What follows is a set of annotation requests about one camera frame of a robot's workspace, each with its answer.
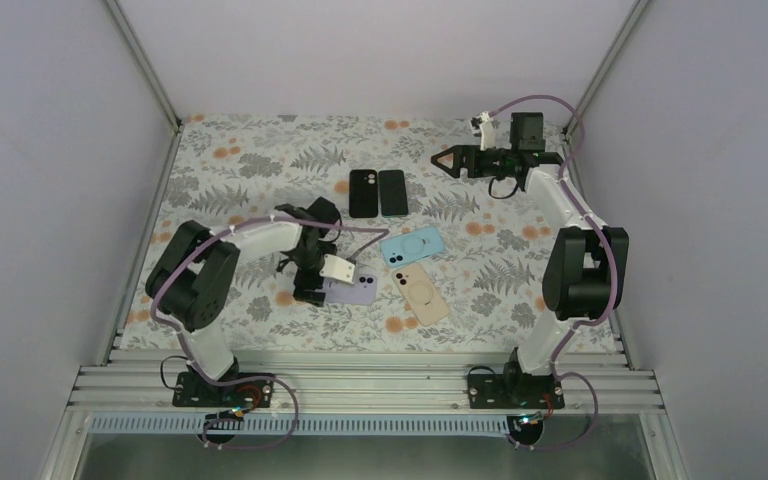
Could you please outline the lilac phone case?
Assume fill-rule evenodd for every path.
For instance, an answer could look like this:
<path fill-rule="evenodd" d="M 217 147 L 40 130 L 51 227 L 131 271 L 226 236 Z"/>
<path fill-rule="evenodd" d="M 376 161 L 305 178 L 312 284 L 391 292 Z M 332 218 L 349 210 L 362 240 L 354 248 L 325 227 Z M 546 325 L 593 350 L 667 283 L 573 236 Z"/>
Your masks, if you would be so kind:
<path fill-rule="evenodd" d="M 369 306 L 376 299 L 378 285 L 377 271 L 367 265 L 358 265 L 353 284 L 326 280 L 321 292 L 325 294 L 325 302 L 329 304 Z"/>

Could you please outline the dark teal smartphone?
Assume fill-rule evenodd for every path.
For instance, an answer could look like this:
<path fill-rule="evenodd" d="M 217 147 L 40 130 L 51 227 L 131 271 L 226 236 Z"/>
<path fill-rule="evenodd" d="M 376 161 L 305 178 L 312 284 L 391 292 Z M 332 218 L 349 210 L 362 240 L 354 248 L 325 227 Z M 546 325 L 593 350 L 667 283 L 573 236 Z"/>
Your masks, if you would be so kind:
<path fill-rule="evenodd" d="M 383 217 L 402 217 L 409 214 L 405 175 L 402 170 L 378 172 L 380 213 Z"/>

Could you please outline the black phone case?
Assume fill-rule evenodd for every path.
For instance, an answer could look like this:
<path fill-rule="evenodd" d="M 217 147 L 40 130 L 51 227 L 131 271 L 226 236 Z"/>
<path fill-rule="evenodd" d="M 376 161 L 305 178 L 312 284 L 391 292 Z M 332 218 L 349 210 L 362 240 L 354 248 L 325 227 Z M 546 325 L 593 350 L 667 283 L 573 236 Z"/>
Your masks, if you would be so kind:
<path fill-rule="evenodd" d="M 378 180 L 375 170 L 350 171 L 349 215 L 353 219 L 375 218 L 379 215 Z"/>

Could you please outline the beige phone case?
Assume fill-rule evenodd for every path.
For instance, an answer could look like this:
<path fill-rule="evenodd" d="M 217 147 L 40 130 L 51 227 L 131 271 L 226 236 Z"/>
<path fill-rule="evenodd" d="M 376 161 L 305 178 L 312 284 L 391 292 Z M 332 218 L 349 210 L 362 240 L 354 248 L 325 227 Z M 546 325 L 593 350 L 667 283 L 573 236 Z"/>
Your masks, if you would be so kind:
<path fill-rule="evenodd" d="M 449 316 L 448 304 L 421 264 L 403 266 L 391 276 L 421 326 L 434 325 Z"/>

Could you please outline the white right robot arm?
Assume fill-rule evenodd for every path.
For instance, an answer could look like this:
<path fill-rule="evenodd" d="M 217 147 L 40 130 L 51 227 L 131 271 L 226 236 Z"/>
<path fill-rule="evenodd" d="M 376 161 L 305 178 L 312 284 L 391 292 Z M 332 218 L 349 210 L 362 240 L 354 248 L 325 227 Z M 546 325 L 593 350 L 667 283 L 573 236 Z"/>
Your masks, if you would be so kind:
<path fill-rule="evenodd" d="M 432 165 L 453 178 L 514 179 L 514 189 L 537 201 L 556 233 L 542 280 L 546 312 L 503 371 L 470 394 L 480 408 L 548 405 L 562 395 L 557 363 L 575 334 L 605 321 L 621 300 L 629 236 L 593 212 L 561 156 L 547 151 L 542 114 L 512 114 L 507 148 L 496 146 L 488 113 L 470 124 L 479 144 L 445 149 Z"/>

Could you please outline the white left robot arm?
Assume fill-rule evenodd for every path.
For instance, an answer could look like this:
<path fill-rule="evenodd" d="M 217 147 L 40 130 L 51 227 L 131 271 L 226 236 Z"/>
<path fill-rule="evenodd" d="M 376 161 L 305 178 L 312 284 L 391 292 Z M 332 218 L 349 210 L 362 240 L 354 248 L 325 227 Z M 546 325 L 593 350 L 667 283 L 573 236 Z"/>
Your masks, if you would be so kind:
<path fill-rule="evenodd" d="M 224 308 L 238 262 L 281 255 L 277 268 L 292 264 L 295 300 L 324 304 L 326 281 L 351 283 L 355 261 L 341 258 L 327 234 L 342 231 L 333 202 L 318 198 L 308 207 L 277 206 L 267 217 L 232 224 L 215 233 L 197 221 L 181 224 L 146 282 L 153 320 L 175 332 L 188 373 L 199 392 L 215 405 L 237 394 L 238 360 L 218 317 Z"/>

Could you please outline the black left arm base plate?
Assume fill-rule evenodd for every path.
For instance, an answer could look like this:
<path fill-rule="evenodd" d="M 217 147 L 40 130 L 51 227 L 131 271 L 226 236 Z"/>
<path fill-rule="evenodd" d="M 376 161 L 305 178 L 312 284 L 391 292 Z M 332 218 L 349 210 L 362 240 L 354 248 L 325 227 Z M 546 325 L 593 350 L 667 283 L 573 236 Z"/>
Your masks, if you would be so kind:
<path fill-rule="evenodd" d="M 239 373 L 240 378 L 255 373 Z M 257 379 L 233 386 L 216 386 L 207 383 L 194 372 L 178 375 L 172 405 L 178 408 L 249 409 L 269 408 L 274 389 L 273 374 L 257 374 Z"/>

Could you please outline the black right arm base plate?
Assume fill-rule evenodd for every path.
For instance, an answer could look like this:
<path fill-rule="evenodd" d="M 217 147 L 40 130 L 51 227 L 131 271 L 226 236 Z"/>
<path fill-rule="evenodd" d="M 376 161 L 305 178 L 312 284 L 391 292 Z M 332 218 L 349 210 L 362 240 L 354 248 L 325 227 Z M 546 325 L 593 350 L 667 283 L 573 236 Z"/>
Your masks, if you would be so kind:
<path fill-rule="evenodd" d="M 507 378 L 489 372 L 469 373 L 467 396 L 471 409 L 564 409 L 561 384 L 551 375 L 522 374 Z"/>

